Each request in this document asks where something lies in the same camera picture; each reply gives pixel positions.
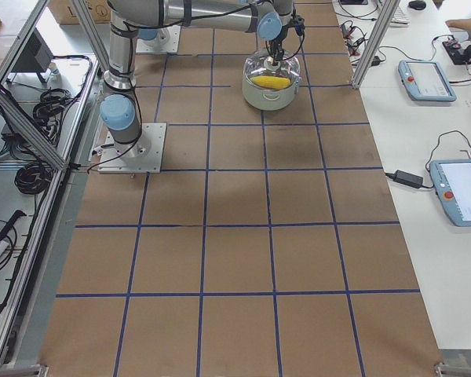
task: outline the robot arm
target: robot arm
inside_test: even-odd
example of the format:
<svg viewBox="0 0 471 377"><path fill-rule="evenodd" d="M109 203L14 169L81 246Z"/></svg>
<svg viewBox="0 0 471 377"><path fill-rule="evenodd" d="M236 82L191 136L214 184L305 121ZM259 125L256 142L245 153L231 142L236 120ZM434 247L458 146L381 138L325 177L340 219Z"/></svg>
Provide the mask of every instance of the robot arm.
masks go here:
<svg viewBox="0 0 471 377"><path fill-rule="evenodd" d="M283 59L283 40L289 28L303 27L293 0L264 0L250 4L220 0L108 0L111 13L110 68L104 81L112 90L135 86L134 55L140 28L160 29L173 24L257 32L269 41L275 61Z"/></svg>
<svg viewBox="0 0 471 377"><path fill-rule="evenodd" d="M295 14L293 0L257 0L246 5L232 1L108 0L112 9L110 64L104 73L106 90L100 115L113 137L118 156L108 163L124 155L125 159L139 162L149 155L159 154L150 153L152 140L144 134L141 117L137 116L140 108L134 93L134 57L140 29L181 24L256 32L268 42L268 53L275 66L284 58L282 43L289 29L294 28L303 36L303 19ZM147 167L130 170L128 162L126 166L127 171L150 171Z"/></svg>

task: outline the white table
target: white table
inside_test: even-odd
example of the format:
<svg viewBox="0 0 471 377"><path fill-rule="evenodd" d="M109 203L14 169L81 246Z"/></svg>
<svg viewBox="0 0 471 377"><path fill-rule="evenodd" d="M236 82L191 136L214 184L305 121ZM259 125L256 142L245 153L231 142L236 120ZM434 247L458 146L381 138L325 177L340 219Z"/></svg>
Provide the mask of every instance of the white table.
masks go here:
<svg viewBox="0 0 471 377"><path fill-rule="evenodd" d="M400 7L409 16L410 27L390 28L382 45L429 59L431 40L449 30L432 0L426 2L425 10L415 11L407 8L408 0L402 0ZM366 13L365 9L372 9L369 6L344 5L353 14ZM335 8L342 12L338 4ZM347 19L339 16L338 20ZM373 27L370 21L354 20L354 24L365 31ZM441 45L443 40L435 42L434 61L440 62L449 80L470 78L464 66L451 63ZM471 141L471 85L454 86L458 99L452 104L413 102L397 73L399 61L406 58L394 49L382 51L387 61L369 70L360 91L383 167L386 172L400 169L421 175L430 184L424 165L438 135L460 130ZM433 158L467 158L460 149L467 149L462 138L447 135ZM434 191L414 190L394 182L389 187L439 348L471 350L471 227L453 226Z"/></svg>

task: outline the blue joint cap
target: blue joint cap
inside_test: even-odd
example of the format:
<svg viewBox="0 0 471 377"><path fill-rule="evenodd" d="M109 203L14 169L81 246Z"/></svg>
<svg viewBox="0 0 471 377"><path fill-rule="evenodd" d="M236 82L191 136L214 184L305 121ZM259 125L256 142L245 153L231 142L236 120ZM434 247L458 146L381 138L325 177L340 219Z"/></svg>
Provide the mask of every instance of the blue joint cap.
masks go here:
<svg viewBox="0 0 471 377"><path fill-rule="evenodd" d="M157 38L159 33L156 29L140 29L138 32L138 38L143 39L144 41L151 41L152 39Z"/></svg>
<svg viewBox="0 0 471 377"><path fill-rule="evenodd" d="M136 110L129 98L112 94L101 103L100 115L110 130L123 131L133 123Z"/></svg>
<svg viewBox="0 0 471 377"><path fill-rule="evenodd" d="M258 36L266 41L277 38L283 24L276 11L265 14L258 23Z"/></svg>

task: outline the metal mounting plate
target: metal mounting plate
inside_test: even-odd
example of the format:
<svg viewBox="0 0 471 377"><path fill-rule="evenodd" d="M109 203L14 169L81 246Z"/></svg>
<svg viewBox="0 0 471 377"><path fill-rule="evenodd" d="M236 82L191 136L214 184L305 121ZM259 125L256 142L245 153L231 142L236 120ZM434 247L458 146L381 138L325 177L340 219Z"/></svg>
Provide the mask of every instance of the metal mounting plate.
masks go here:
<svg viewBox="0 0 471 377"><path fill-rule="evenodd" d="M107 163L102 163L98 167L100 173L159 173L162 163L162 152L164 150L164 140L166 139L165 123L143 123L143 133L141 137L146 137L151 141L152 146L148 153L128 158L122 157ZM113 143L113 137L108 132L105 144ZM113 148L104 149L101 161L107 161L117 157L117 152Z"/></svg>
<svg viewBox="0 0 471 377"><path fill-rule="evenodd" d="M177 53L178 46L180 44L180 25L174 25L167 28L170 32L170 40L166 43L157 43L157 46L154 48L152 46L147 45L143 42L143 40L138 39L136 45L136 53L139 54L164 54L164 53Z"/></svg>

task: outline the electronic device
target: electronic device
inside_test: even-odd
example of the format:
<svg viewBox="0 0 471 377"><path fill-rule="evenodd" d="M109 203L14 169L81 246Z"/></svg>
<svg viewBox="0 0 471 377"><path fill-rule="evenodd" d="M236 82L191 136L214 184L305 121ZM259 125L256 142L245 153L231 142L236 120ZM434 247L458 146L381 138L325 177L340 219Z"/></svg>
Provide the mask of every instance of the electronic device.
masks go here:
<svg viewBox="0 0 471 377"><path fill-rule="evenodd" d="M366 5L368 0L340 0L342 5Z"/></svg>
<svg viewBox="0 0 471 377"><path fill-rule="evenodd" d="M412 0L408 3L408 7L415 9L415 10L423 10L425 9L426 3L423 0Z"/></svg>
<svg viewBox="0 0 471 377"><path fill-rule="evenodd" d="M52 59L52 51L38 30L34 29L12 72L45 72Z"/></svg>
<svg viewBox="0 0 471 377"><path fill-rule="evenodd" d="M376 0L376 1L377 1L378 8L382 8L382 6L384 6L385 0ZM398 6L396 10L394 11L394 15L392 16L390 26L407 27L409 23L410 23L410 20L408 20L408 16Z"/></svg>
<svg viewBox="0 0 471 377"><path fill-rule="evenodd" d="M471 62L468 57L465 57L464 49L457 39L448 39L442 42L442 44L455 65L464 65Z"/></svg>
<svg viewBox="0 0 471 377"><path fill-rule="evenodd" d="M398 72L414 101L453 102L457 99L437 62L402 60L398 64Z"/></svg>
<svg viewBox="0 0 471 377"><path fill-rule="evenodd" d="M447 216L454 225L471 226L471 159L431 161L429 169Z"/></svg>

